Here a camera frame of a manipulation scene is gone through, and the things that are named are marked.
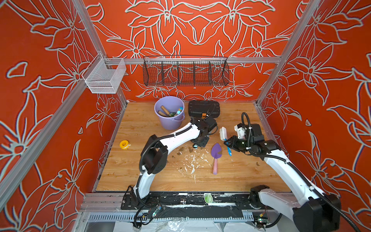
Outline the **purple trowel pink handle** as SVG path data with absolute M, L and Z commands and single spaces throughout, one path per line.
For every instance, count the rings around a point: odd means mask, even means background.
M 222 157 L 222 148 L 219 143 L 213 145 L 211 149 L 211 156 L 214 159 L 213 163 L 213 174 L 217 175 L 218 173 L 218 159 Z

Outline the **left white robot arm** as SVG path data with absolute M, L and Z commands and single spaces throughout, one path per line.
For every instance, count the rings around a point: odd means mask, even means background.
M 133 187 L 132 195 L 143 203 L 142 199 L 149 195 L 156 174 L 166 167 L 168 155 L 189 141 L 196 147 L 206 147 L 217 127 L 213 117 L 204 119 L 192 117 L 188 124 L 169 135 L 162 137 L 152 135 L 141 152 L 140 175 L 137 184 Z

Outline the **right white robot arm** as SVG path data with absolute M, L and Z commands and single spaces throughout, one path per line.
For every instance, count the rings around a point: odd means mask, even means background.
M 341 211 L 340 199 L 334 194 L 326 194 L 312 183 L 275 141 L 265 140 L 261 127 L 252 124 L 247 113 L 242 113 L 241 123 L 234 129 L 237 134 L 230 138 L 227 138 L 225 128 L 219 130 L 224 145 L 231 150 L 266 162 L 295 196 L 294 200 L 290 200 L 267 185 L 251 188 L 248 202 L 252 208 L 268 206 L 279 213 L 273 223 L 256 222 L 256 227 L 264 229 L 272 227 L 285 216 L 300 232 L 332 232 L 339 229 L 340 219 L 343 218 L 354 231 L 359 231 L 358 226 Z

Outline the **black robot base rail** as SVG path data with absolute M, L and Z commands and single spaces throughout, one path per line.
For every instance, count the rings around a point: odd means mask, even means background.
M 212 194 L 213 203 L 204 201 L 206 193 Z M 252 208 L 248 192 L 152 191 L 143 202 L 162 206 L 156 218 L 230 218 L 249 221 L 257 218 L 275 219 L 278 216 L 268 206 Z

